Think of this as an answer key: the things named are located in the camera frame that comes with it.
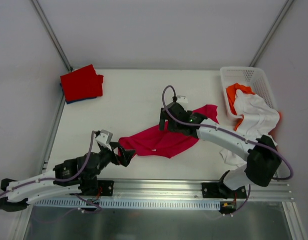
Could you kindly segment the magenta t shirt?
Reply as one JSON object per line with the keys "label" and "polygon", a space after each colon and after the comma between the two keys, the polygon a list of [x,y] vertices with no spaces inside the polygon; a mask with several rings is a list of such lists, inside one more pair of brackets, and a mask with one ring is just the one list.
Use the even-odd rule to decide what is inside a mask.
{"label": "magenta t shirt", "polygon": [[194,136],[186,136],[178,132],[170,132],[168,121],[164,122],[163,130],[159,125],[152,126],[132,136],[119,138],[119,144],[126,150],[134,150],[140,157],[160,156],[172,158],[198,142]]}

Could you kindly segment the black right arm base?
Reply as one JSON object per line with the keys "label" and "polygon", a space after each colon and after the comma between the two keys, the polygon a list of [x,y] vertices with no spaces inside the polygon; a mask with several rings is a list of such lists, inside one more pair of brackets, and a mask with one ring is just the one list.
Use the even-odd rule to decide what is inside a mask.
{"label": "black right arm base", "polygon": [[245,186],[230,190],[218,182],[202,182],[201,192],[203,198],[207,199],[246,199],[247,197]]}

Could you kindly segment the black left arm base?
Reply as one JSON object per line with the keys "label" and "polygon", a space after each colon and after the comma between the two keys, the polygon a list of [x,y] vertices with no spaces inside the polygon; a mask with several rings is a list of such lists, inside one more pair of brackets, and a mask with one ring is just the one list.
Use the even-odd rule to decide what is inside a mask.
{"label": "black left arm base", "polygon": [[79,187],[80,196],[93,196],[93,197],[111,197],[113,195],[114,181],[113,180],[98,180],[97,178],[83,180]]}

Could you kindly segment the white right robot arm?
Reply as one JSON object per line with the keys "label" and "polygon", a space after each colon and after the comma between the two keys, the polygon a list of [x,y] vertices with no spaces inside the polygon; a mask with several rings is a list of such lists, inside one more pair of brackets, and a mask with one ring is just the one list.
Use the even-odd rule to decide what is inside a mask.
{"label": "white right robot arm", "polygon": [[208,188],[213,198],[233,198],[239,188],[252,183],[267,187],[281,164],[270,137],[262,135],[248,140],[201,113],[185,110],[177,102],[161,108],[159,129],[211,142],[245,161],[244,166],[226,171],[214,187]]}

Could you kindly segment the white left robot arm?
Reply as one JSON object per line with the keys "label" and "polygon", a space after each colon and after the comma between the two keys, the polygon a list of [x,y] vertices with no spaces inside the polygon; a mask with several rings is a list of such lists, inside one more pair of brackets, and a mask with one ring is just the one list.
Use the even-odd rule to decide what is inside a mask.
{"label": "white left robot arm", "polygon": [[127,167],[135,150],[118,142],[97,143],[99,152],[65,160],[53,169],[26,180],[1,181],[0,210],[18,212],[40,200],[60,195],[91,196],[100,192],[97,176],[108,164]]}

